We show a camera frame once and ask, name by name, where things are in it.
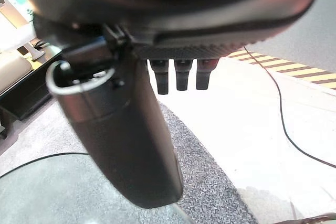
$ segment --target black cable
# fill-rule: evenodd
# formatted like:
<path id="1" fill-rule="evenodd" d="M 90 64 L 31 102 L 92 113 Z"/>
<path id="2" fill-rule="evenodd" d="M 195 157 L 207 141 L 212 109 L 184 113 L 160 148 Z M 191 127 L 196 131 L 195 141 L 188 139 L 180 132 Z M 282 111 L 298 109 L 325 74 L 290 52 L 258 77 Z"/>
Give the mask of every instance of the black cable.
<path id="1" fill-rule="evenodd" d="M 285 135 L 286 135 L 286 137 L 287 137 L 287 139 L 288 139 L 288 141 L 299 151 L 299 152 L 301 152 L 302 154 L 304 154 L 305 156 L 307 156 L 307 157 L 310 157 L 310 158 L 312 158 L 312 159 L 314 159 L 314 160 L 316 160 L 316 161 L 318 161 L 318 162 L 321 162 L 321 163 L 323 163 L 323 164 L 325 164 L 325 165 L 329 165 L 329 166 L 331 166 L 331 167 L 333 167 L 333 168 L 336 168 L 336 165 L 334 165 L 334 164 L 331 164 L 331 163 L 328 163 L 328 162 L 326 162 L 326 161 L 324 161 L 324 160 L 321 160 L 321 159 L 319 159 L 319 158 L 317 158 L 317 157 L 314 157 L 314 156 L 312 156 L 312 155 L 310 155 L 309 153 L 307 153 L 307 152 L 305 152 L 305 151 L 303 151 L 300 147 L 298 147 L 297 145 L 296 145 L 296 143 L 294 143 L 293 142 L 293 140 L 290 138 L 290 136 L 288 135 L 288 133 L 287 133 L 287 130 L 286 130 L 286 126 L 285 126 L 285 121 L 284 121 L 284 117 L 283 117 L 283 111 L 282 111 L 282 95 L 281 95 L 281 91 L 280 91 L 280 88 L 279 88 L 279 85 L 278 85 L 278 83 L 277 83 L 277 81 L 274 79 L 274 77 L 270 74 L 270 72 L 267 70 L 267 68 L 265 68 L 247 49 L 246 49 L 246 47 L 244 46 L 244 49 L 246 50 L 246 52 L 251 56 L 251 58 L 252 59 L 254 59 L 255 60 L 255 62 L 256 63 L 258 63 L 266 72 L 267 72 L 267 74 L 271 77 L 271 79 L 272 79 L 272 81 L 274 82 L 274 84 L 275 84 L 275 86 L 277 87 L 277 89 L 278 89 L 278 92 L 279 92 L 279 102 L 280 102 L 280 115 L 281 115 L 281 122 L 282 122 L 282 128 L 283 128 L 283 132 L 285 133 Z"/>
<path id="2" fill-rule="evenodd" d="M 7 176 L 8 174 L 18 170 L 18 169 L 26 166 L 26 165 L 30 165 L 31 163 L 34 163 L 34 162 L 37 162 L 37 161 L 40 161 L 40 160 L 43 160 L 43 159 L 47 159 L 47 158 L 50 158 L 50 157 L 65 156 L 65 155 L 85 155 L 85 156 L 89 156 L 88 153 L 82 153 L 82 152 L 63 152 L 63 153 L 56 153 L 56 154 L 47 155 L 47 156 L 44 156 L 44 157 L 39 157 L 39 158 L 34 159 L 32 161 L 29 161 L 25 164 L 19 165 L 19 166 L 15 167 L 14 169 L 10 170 L 9 172 L 6 172 L 5 174 L 0 176 L 0 179 Z"/>

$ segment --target black cylindrical handle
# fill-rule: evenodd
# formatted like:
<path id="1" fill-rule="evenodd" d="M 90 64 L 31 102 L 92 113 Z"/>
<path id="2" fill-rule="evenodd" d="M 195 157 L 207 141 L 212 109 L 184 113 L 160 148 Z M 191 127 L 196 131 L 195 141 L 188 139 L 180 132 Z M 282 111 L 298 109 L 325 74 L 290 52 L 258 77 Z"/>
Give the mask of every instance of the black cylindrical handle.
<path id="1" fill-rule="evenodd" d="M 72 86 L 60 81 L 60 66 L 48 70 L 48 87 L 116 189 L 143 208 L 178 201 L 182 176 L 144 62 Z"/>

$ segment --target gray speckled mat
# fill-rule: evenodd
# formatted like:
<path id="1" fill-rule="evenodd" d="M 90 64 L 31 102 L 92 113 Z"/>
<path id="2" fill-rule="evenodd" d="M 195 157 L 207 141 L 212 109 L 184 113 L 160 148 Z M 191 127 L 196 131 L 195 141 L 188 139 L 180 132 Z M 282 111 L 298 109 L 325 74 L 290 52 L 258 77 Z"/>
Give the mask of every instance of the gray speckled mat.
<path id="1" fill-rule="evenodd" d="M 195 135 L 161 106 L 181 164 L 184 195 L 178 203 L 196 223 L 257 223 L 237 189 Z M 0 156 L 0 175 L 32 159 L 62 152 L 85 152 L 57 103 L 49 103 L 23 124 Z"/>

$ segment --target glass surface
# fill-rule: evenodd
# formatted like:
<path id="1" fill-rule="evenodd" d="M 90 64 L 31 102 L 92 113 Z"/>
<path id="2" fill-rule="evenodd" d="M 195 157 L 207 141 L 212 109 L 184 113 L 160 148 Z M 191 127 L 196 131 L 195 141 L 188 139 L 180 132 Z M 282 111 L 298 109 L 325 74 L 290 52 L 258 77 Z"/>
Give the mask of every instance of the glass surface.
<path id="1" fill-rule="evenodd" d="M 0 177 L 0 202 L 1 224 L 193 223 L 176 204 L 130 203 L 80 154 L 44 158 Z"/>

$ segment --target yellow and black striped tape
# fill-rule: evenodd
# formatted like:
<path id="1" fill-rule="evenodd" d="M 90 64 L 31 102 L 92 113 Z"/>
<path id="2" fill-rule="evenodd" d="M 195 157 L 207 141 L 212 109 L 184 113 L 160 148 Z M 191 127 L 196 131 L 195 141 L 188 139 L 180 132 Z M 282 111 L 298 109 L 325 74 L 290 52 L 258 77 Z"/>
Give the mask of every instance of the yellow and black striped tape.
<path id="1" fill-rule="evenodd" d="M 251 54 L 269 70 L 336 90 L 336 73 L 331 73 L 319 68 L 312 68 L 289 60 L 258 54 L 256 52 Z M 257 64 L 257 62 L 245 50 L 233 52 L 228 55 L 228 57 L 253 65 Z"/>

